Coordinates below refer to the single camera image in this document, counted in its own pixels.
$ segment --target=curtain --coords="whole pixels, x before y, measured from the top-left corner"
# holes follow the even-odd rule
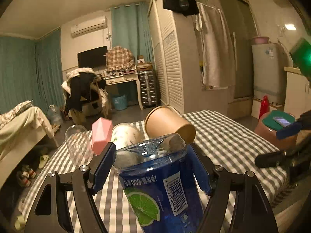
[[[35,42],[0,37],[0,113],[27,100],[45,107],[36,76]]]
[[[135,60],[137,56],[143,55],[146,62],[153,62],[147,11],[145,2],[112,7],[112,46],[131,50]]]
[[[38,88],[45,101],[42,110],[46,113],[51,104],[64,105],[60,29],[35,43],[35,60]]]

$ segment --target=pink geometric object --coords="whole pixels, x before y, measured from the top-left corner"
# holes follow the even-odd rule
[[[96,155],[110,142],[112,128],[112,121],[102,117],[92,124],[92,150]]]

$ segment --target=black monitor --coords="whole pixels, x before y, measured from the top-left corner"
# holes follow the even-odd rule
[[[107,46],[78,53],[79,67],[98,67],[106,65]]]

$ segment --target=bed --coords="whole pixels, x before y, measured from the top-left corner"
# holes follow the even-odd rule
[[[242,174],[247,170],[252,170],[261,181],[270,202],[287,186],[287,172],[282,168],[258,169],[254,165],[254,159],[258,154],[277,150],[272,144],[215,111],[203,110],[183,116],[196,128],[197,133],[194,142],[203,153],[210,157],[215,165],[222,165],[231,172]],[[148,139],[144,130],[144,121],[135,122],[131,125],[143,131],[145,138]],[[82,159],[79,165],[85,163],[88,163],[87,160]],[[59,147],[30,189],[22,212],[25,219],[28,217],[40,186],[51,170],[56,170],[59,174],[75,170],[66,143]],[[206,206],[208,197],[202,191],[199,191],[199,194],[204,206]],[[77,233],[81,232],[72,192],[68,192],[67,197],[74,230]],[[230,225],[234,200],[235,193],[231,192],[223,223],[224,231],[227,231]],[[103,189],[94,196],[94,201],[110,233],[143,232],[118,182],[114,168],[111,169]]]
[[[30,107],[0,129],[0,188],[25,155],[54,132],[42,110]]]

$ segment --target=wardrobe door handle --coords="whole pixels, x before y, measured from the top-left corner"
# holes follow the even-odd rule
[[[238,70],[238,56],[236,52],[236,37],[235,32],[233,32],[233,45],[234,45],[234,64],[235,64],[235,70]]]

